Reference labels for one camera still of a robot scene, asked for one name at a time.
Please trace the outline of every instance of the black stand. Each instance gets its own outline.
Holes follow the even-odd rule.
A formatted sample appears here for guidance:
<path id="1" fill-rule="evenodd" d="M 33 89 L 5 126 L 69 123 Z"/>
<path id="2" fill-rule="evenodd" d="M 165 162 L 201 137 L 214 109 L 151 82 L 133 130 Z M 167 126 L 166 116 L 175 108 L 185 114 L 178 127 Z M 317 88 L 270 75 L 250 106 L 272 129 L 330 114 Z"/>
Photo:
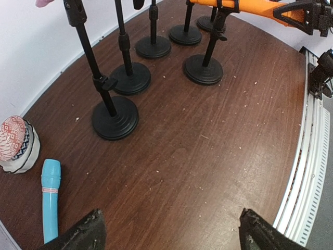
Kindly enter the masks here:
<path id="1" fill-rule="evenodd" d="M 144 37 L 136 43 L 135 50 L 140 57 L 156 59 L 171 52 L 171 43 L 168 39 L 157 36 L 158 7 L 156 0 L 151 1 L 149 9 L 150 37 Z"/>
<path id="2" fill-rule="evenodd" d="M 192 9 L 194 4 L 186 1 L 187 10 L 184 25 L 177 25 L 170 30 L 169 38 L 180 45 L 196 45 L 201 42 L 201 33 L 197 27 L 190 26 Z"/>
<path id="3" fill-rule="evenodd" d="M 130 55 L 130 38 L 125 31 L 121 0 L 114 0 L 114 2 L 116 4 L 119 24 L 118 42 L 119 48 L 123 54 L 124 64 L 115 69 L 110 77 L 118 80 L 118 84 L 114 88 L 114 91 L 122 95 L 134 95 L 149 87 L 151 75 L 149 69 L 145 65 L 138 62 L 132 64 Z"/>
<path id="4" fill-rule="evenodd" d="M 202 16 L 199 17 L 197 20 L 197 26 L 200 30 L 203 31 L 207 31 L 207 32 L 211 32 L 213 29 L 213 25 L 214 25 L 214 20 L 216 17 L 216 13 L 217 13 L 217 7 L 213 7 L 212 9 L 212 15 L 209 16 Z M 222 33 L 224 33 L 226 30 L 226 27 L 224 25 L 223 29 L 222 29 Z"/>
<path id="5" fill-rule="evenodd" d="M 96 133 L 106 140 L 119 140 L 131 134 L 139 121 L 139 114 L 135 104 L 125 98 L 116 96 L 111 98 L 112 90 L 117 80 L 107 78 L 98 68 L 84 23 L 87 20 L 83 4 L 80 0 L 65 0 L 65 10 L 69 24 L 76 27 L 84 53 L 93 73 L 96 90 L 100 93 L 103 102 L 99 103 L 93 112 L 93 127 Z"/>
<path id="6" fill-rule="evenodd" d="M 222 79 L 222 66 L 217 60 L 212 58 L 212 55 L 217 40 L 227 40 L 222 33 L 222 29 L 226 17 L 231 13 L 232 11 L 227 9 L 217 12 L 206 54 L 191 56 L 185 61 L 184 73 L 192 82 L 201 85 L 214 85 Z"/>

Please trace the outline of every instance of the orange tube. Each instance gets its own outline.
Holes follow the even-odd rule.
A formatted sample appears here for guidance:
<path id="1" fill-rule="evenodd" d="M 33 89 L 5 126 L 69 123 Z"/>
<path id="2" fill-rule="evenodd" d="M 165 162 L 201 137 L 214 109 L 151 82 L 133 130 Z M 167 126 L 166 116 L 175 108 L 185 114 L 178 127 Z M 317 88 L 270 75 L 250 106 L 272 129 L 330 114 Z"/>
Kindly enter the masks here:
<path id="1" fill-rule="evenodd" d="M 217 7 L 216 0 L 190 0 L 194 4 L 207 5 Z M 234 0 L 222 0 L 223 7 L 234 8 Z M 289 24 L 274 18 L 273 10 L 286 5 L 286 3 L 270 2 L 268 0 L 239 0 L 239 10 L 247 13 L 259 15 L 262 17 L 271 18 L 285 26 L 290 26 Z M 304 21 L 304 11 L 296 10 L 289 11 L 283 14 L 284 16 L 290 17 L 296 21 Z"/>

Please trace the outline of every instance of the white debris speck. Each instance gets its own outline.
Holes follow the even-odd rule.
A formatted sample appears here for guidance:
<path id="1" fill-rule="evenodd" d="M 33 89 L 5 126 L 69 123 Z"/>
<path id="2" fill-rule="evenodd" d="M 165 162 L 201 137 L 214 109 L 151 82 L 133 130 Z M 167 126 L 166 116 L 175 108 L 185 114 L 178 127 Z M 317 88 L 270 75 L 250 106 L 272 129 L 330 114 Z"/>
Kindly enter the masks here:
<path id="1" fill-rule="evenodd" d="M 207 136 L 204 136 L 203 134 L 200 135 L 203 138 L 209 139 Z"/>

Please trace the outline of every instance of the blue handle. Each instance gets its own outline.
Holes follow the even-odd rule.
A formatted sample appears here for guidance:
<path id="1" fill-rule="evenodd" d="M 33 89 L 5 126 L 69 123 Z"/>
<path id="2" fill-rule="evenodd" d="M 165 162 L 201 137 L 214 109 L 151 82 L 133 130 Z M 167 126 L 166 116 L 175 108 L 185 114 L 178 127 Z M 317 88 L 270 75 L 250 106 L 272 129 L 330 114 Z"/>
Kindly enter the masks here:
<path id="1" fill-rule="evenodd" d="M 58 189 L 61 165 L 57 160 L 44 161 L 42 170 L 43 187 L 43 234 L 44 243 L 58 237 Z"/>

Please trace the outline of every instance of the wood grain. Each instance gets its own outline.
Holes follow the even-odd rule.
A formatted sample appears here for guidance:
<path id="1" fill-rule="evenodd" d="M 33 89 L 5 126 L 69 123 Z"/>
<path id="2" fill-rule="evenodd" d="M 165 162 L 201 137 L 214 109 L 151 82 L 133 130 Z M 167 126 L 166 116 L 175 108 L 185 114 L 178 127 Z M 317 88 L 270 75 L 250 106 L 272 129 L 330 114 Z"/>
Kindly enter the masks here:
<path id="1" fill-rule="evenodd" d="M 159 5 L 159 34 L 182 23 L 185 1 Z M 192 22 L 210 8 L 195 6 Z M 126 24 L 132 47 L 148 34 L 148 13 Z M 102 72 L 122 61 L 117 32 L 94 48 Z M 225 75 L 204 87 L 182 73 L 200 45 L 173 44 L 171 55 L 133 61 L 149 67 L 151 87 L 130 97 L 140 122 L 125 140 L 108 142 L 92 129 L 101 101 L 85 57 L 76 61 L 26 115 L 42 149 L 32 170 L 0 173 L 0 219 L 25 249 L 42 245 L 41 169 L 62 163 L 59 227 L 65 232 L 94 208 L 107 220 L 107 249 L 240 249 L 244 207 L 274 221 L 294 160 L 304 96 L 304 57 L 235 17 L 214 58 Z"/>

